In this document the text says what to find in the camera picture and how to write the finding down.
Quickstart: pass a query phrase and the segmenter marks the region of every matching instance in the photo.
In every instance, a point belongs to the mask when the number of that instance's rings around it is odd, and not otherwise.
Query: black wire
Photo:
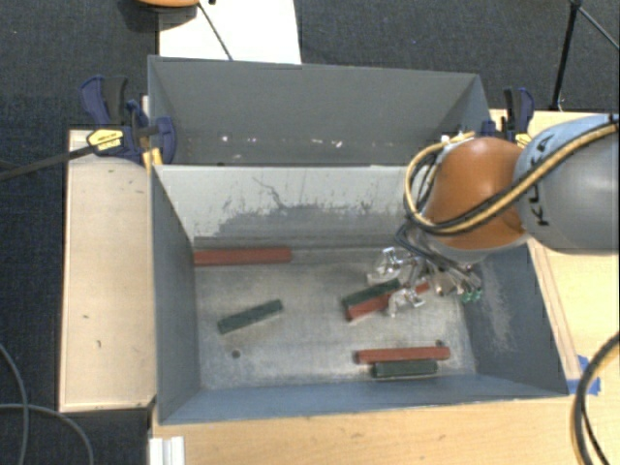
[[[585,430],[588,433],[588,438],[590,438],[590,443],[594,447],[594,451],[597,453],[599,459],[603,462],[604,465],[609,465],[609,461],[607,460],[601,445],[599,444],[599,440],[594,434],[594,430],[592,430],[592,426],[590,425],[590,418],[588,417],[588,411],[586,410],[587,405],[585,404],[585,400],[583,401],[583,407],[581,408],[581,413],[583,414],[583,421],[585,422]]]
[[[40,171],[41,169],[46,169],[57,164],[63,164],[65,162],[69,162],[70,160],[75,160],[79,157],[90,155],[92,152],[93,147],[88,145],[78,150],[60,153],[59,155],[54,155],[53,157],[33,162],[32,164],[28,164],[27,166],[21,166],[15,169],[6,170],[4,172],[0,172],[0,182],[8,181],[9,179],[20,177],[21,175],[29,174],[31,172]]]
[[[21,450],[19,452],[19,459],[17,463],[22,465],[26,459],[26,451],[28,450],[28,436],[30,435],[30,415],[29,415],[29,407],[28,407],[28,395],[26,394],[26,386],[23,383],[23,379],[19,374],[19,369],[17,369],[16,363],[13,361],[9,352],[5,349],[5,347],[0,343],[0,354],[9,364],[11,371],[13,372],[13,376],[19,386],[19,393],[21,395],[21,406],[23,410],[23,430],[21,433]]]
[[[576,440],[577,450],[579,452],[579,456],[583,461],[584,465],[594,465],[592,458],[590,457],[590,453],[588,452],[588,448],[586,446],[585,437],[583,435],[583,426],[581,423],[581,418],[585,414],[585,403],[586,403],[586,394],[588,392],[588,388],[594,379],[597,371],[599,370],[603,360],[611,353],[611,351],[620,344],[620,332],[616,332],[609,340],[601,346],[601,348],[594,355],[588,366],[583,371],[583,375],[581,376],[581,380],[579,381],[579,385],[577,386],[577,391],[574,396],[574,404],[573,404],[573,433]],[[591,434],[592,444],[595,447],[597,455],[604,463],[609,463],[601,447],[599,446],[598,441],[594,438],[594,433]]]
[[[617,128],[617,121],[616,122],[607,122],[605,124],[602,124],[600,126],[597,126],[589,131],[586,131],[582,134],[582,136],[586,136],[590,133],[593,133],[595,131],[598,131],[602,128],[605,128],[607,126],[610,125],[616,125]],[[596,142],[600,139],[594,139],[588,143],[585,143],[583,145],[581,145],[578,149],[584,148],[586,146],[588,146],[589,144]],[[537,181],[533,182],[532,184],[530,184],[529,186],[523,188],[523,190],[518,193],[517,195],[515,195],[514,197],[512,197],[508,203],[506,204],[505,208],[489,215],[488,217],[482,219],[480,222],[473,224],[471,226],[468,226],[467,228],[463,229],[463,230],[459,230],[459,231],[455,231],[455,232],[442,232],[442,229],[445,228],[449,228],[452,226],[456,226],[458,224],[461,224],[462,222],[466,222],[468,220],[470,220],[472,217],[475,217],[476,215],[478,215],[479,213],[485,211],[489,206],[493,205],[495,202],[497,202],[498,200],[500,200],[501,198],[503,198],[507,193],[509,193],[510,191],[512,191],[516,186],[518,186],[524,179],[526,179],[527,177],[529,177],[532,172],[534,172],[539,165],[544,162],[546,159],[548,159],[549,157],[553,156],[555,153],[557,153],[559,150],[561,150],[562,148],[564,148],[567,144],[573,142],[574,139],[570,139],[567,142],[557,146],[553,151],[549,152],[545,157],[540,158],[540,160],[534,164],[530,169],[528,169],[526,172],[524,172],[523,174],[521,174],[520,177],[518,177],[512,184],[510,184],[509,186],[507,186],[506,188],[504,188],[503,190],[501,190],[499,193],[493,195],[492,197],[489,197],[488,199],[482,201],[481,203],[479,203],[478,205],[474,206],[473,208],[470,208],[468,211],[453,217],[452,219],[449,219],[447,221],[443,221],[443,222],[438,222],[436,224],[433,224],[432,226],[428,226],[426,224],[424,224],[423,222],[421,222],[416,216],[414,216],[413,214],[409,214],[409,218],[410,220],[416,225],[416,227],[422,229],[423,231],[429,233],[429,234],[437,234],[437,235],[442,235],[442,236],[447,236],[447,235],[457,235],[457,234],[463,234],[463,233],[468,233],[470,231],[473,231],[474,229],[479,228],[480,226],[483,226],[484,224],[488,223],[490,220],[494,219],[495,217],[497,217],[499,214],[501,214],[502,212],[508,210],[510,208],[510,205],[515,202],[516,200],[518,200],[523,194],[525,194],[534,184],[537,183]]]
[[[428,188],[426,188],[426,191],[422,193],[422,189],[424,188],[426,179],[428,179],[428,175],[433,171],[433,168],[435,166],[435,163],[437,162],[438,156],[439,155],[437,153],[431,153],[430,155],[424,157],[424,159],[419,164],[420,169],[416,168],[416,170],[414,170],[414,173],[412,174],[411,179],[409,181],[409,184],[411,186],[416,178],[416,175],[418,175],[418,172],[421,171],[423,167],[428,166],[428,170],[424,173],[424,176],[422,177],[422,181],[419,183],[418,195],[416,196],[416,206],[418,208],[424,207],[424,205],[426,204],[426,201],[428,200],[428,196],[430,195],[430,190],[433,188],[433,181],[431,181],[431,184],[428,185]]]
[[[15,380],[17,381],[17,385],[19,386],[19,392],[21,393],[21,403],[0,404],[0,411],[21,410],[23,412],[23,432],[21,434],[21,451],[19,453],[19,460],[17,463],[19,465],[22,465],[25,460],[26,452],[28,450],[28,436],[30,434],[29,413],[31,411],[34,411],[40,414],[49,415],[57,419],[60,419],[61,421],[69,425],[72,429],[74,429],[74,431],[76,431],[76,433],[79,435],[80,439],[84,443],[84,446],[86,447],[86,451],[88,452],[88,463],[90,465],[94,465],[95,458],[94,458],[93,447],[90,444],[88,436],[86,436],[86,434],[81,429],[81,427],[79,427],[79,425],[77,425],[73,420],[71,420],[67,416],[59,412],[56,412],[55,410],[51,410],[50,408],[40,407],[40,406],[32,405],[28,403],[26,387],[25,387],[25,384],[23,383],[23,379],[21,378],[21,374],[19,374],[19,370],[17,369],[15,362],[9,355],[9,352],[7,352],[7,350],[4,348],[2,343],[0,343],[0,354],[2,354],[2,357],[9,364],[9,367],[11,368],[11,371],[13,372],[13,375],[15,376]]]
[[[215,25],[213,24],[213,21],[211,20],[209,15],[206,13],[206,10],[202,6],[201,2],[198,3],[198,8],[202,11],[202,14],[204,15],[204,18],[206,19],[206,21],[209,23],[209,26],[211,26],[211,29],[213,30],[213,34],[215,34],[215,38],[217,38],[217,41],[220,43],[220,47],[222,47],[222,50],[224,51],[224,53],[226,53],[226,56],[229,58],[229,60],[231,61],[234,60],[233,56],[231,55],[229,50],[226,48],[226,45],[224,44],[224,41],[222,40],[220,33],[218,33],[217,29],[215,29]]]
[[[8,404],[0,405],[0,411],[21,410],[21,408],[24,408],[24,405],[20,403],[8,403]],[[88,453],[88,463],[90,465],[95,464],[95,453],[93,451],[92,445],[90,444],[90,440],[88,439],[88,436],[86,436],[86,433],[83,431],[83,429],[79,425],[77,425],[74,420],[67,417],[66,415],[61,414],[60,412],[56,412],[55,410],[51,410],[50,408],[46,408],[46,407],[40,407],[37,405],[27,405],[25,408],[27,408],[27,410],[30,410],[32,412],[37,412],[39,414],[54,417],[66,423],[67,425],[69,425],[76,432],[76,434],[79,435],[79,438],[84,443],[84,447],[86,448],[86,452]]]

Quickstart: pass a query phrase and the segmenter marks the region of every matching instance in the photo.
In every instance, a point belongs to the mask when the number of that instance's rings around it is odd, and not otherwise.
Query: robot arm
[[[618,251],[618,119],[551,128],[524,149],[465,135],[422,150],[408,167],[406,237],[457,264],[532,235],[564,253]]]

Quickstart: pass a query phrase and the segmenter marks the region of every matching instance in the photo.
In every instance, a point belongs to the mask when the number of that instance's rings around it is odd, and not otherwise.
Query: gray metal box
[[[150,196],[163,424],[568,393],[527,247],[479,265],[476,303],[430,296],[353,324],[342,312],[404,219],[404,166],[488,118],[478,76],[150,57],[149,105],[178,132]],[[197,248],[273,245],[293,261],[194,268]],[[274,298],[280,315],[218,332]],[[377,382],[353,359],[437,339],[452,352],[437,378]]]

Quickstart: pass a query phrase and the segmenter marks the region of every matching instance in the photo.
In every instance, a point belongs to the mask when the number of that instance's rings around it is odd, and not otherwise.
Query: wooden table
[[[493,112],[495,117],[501,111]],[[584,114],[537,112],[530,133]],[[539,275],[557,287],[576,351],[591,357],[618,330],[618,257],[561,255],[536,247]],[[590,397],[595,432],[620,463],[618,357]],[[572,464],[572,397],[161,427],[185,438],[190,465],[206,464]]]

